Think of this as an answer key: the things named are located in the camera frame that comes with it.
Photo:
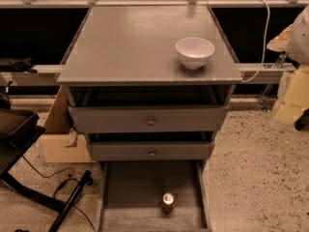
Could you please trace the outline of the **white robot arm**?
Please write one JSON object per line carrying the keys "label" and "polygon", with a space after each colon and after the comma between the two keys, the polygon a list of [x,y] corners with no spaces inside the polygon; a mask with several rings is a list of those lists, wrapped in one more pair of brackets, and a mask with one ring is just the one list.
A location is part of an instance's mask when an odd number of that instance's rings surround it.
{"label": "white robot arm", "polygon": [[292,125],[309,109],[309,6],[269,41],[267,49],[284,51],[291,60],[299,63],[296,71],[282,75],[280,83],[287,80],[288,85],[285,89],[279,87],[282,96],[273,118],[281,125]]}

